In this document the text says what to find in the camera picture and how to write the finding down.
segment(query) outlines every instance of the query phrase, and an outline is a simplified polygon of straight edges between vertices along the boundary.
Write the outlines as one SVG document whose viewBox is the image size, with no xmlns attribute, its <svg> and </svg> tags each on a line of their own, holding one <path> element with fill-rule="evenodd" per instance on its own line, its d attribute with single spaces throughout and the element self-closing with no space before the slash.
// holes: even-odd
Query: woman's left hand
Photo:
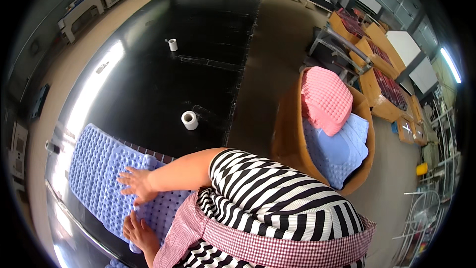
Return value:
<svg viewBox="0 0 476 268">
<path fill-rule="evenodd" d="M 137 221 L 137 215 L 134 210 L 124 219 L 122 234 L 144 252 L 146 260 L 149 255 L 149 258 L 152 257 L 153 261 L 160 247 L 159 241 L 144 219 L 140 222 Z"/>
</svg>

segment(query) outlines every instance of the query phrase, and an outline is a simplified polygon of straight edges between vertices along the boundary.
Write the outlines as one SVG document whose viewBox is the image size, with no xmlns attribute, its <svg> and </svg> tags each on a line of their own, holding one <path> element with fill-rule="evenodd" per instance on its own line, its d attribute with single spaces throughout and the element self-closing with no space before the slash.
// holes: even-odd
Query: yellow container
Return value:
<svg viewBox="0 0 476 268">
<path fill-rule="evenodd" d="M 418 176 L 421 176 L 421 175 L 423 175 L 423 174 L 426 174 L 426 173 L 428 172 L 428 163 L 423 163 L 423 164 L 421 164 L 421 165 L 418 165 L 418 166 L 416 167 L 416 172 L 417 172 L 416 174 L 417 174 Z"/>
</svg>

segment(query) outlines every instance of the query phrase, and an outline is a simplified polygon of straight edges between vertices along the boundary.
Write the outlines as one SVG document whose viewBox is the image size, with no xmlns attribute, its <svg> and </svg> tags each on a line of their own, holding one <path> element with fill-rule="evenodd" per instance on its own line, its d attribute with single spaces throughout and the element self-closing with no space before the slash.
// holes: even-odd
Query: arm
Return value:
<svg viewBox="0 0 476 268">
<path fill-rule="evenodd" d="M 154 171 L 136 170 L 119 173 L 118 181 L 129 185 L 121 191 L 124 195 L 136 194 L 134 205 L 150 201 L 160 191 L 198 190 L 211 186 L 208 169 L 213 158 L 227 148 L 212 148 L 185 155 Z"/>
</svg>

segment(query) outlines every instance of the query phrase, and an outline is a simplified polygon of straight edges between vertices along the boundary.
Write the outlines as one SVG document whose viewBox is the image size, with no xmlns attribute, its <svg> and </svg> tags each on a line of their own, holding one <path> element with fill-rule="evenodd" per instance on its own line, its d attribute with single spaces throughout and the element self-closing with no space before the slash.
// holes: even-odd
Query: black table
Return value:
<svg viewBox="0 0 476 268">
<path fill-rule="evenodd" d="M 70 267 L 85 261 L 99 267 L 111 256 L 130 267 L 147 266 L 142 254 L 130 252 L 127 243 L 106 230 L 76 199 L 67 181 L 64 184 L 69 166 L 65 159 L 70 158 L 74 143 L 61 127 L 71 120 L 71 111 L 81 105 L 84 125 L 93 123 L 112 136 L 175 158 L 225 146 L 260 2 L 152 0 L 88 62 L 53 135 L 64 149 L 49 156 L 45 175 L 51 184 L 47 205 L 51 230 L 61 234 L 53 235 L 53 242 L 68 255 L 65 261 Z M 178 51 L 169 50 L 165 39 L 170 38 L 177 39 Z M 104 79 L 99 83 L 98 77 Z M 79 97 L 85 96 L 84 89 L 94 79 L 97 87 L 86 95 L 90 104 L 80 104 Z M 199 117 L 194 131 L 180 120 L 187 110 Z M 69 223 L 78 226 L 69 240 L 61 230 L 64 218 L 57 214 L 59 205 L 66 208 Z M 71 245 L 72 241 L 81 244 Z"/>
</svg>

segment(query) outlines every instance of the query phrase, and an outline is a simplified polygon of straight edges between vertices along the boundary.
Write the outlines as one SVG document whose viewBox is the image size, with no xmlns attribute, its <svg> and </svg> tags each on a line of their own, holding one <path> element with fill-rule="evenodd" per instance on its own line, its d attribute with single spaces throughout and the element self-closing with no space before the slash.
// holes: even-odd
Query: hand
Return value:
<svg viewBox="0 0 476 268">
<path fill-rule="evenodd" d="M 137 221 L 134 210 L 124 219 L 122 234 L 139 247 L 146 256 L 151 255 L 153 260 L 160 247 L 157 236 L 144 219 L 140 223 Z"/>
<path fill-rule="evenodd" d="M 149 182 L 149 170 L 137 170 L 132 167 L 126 167 L 128 172 L 121 172 L 117 181 L 129 185 L 120 191 L 123 195 L 136 194 L 138 197 L 134 201 L 134 206 L 153 200 L 157 196 L 157 191 L 152 188 Z"/>
</svg>

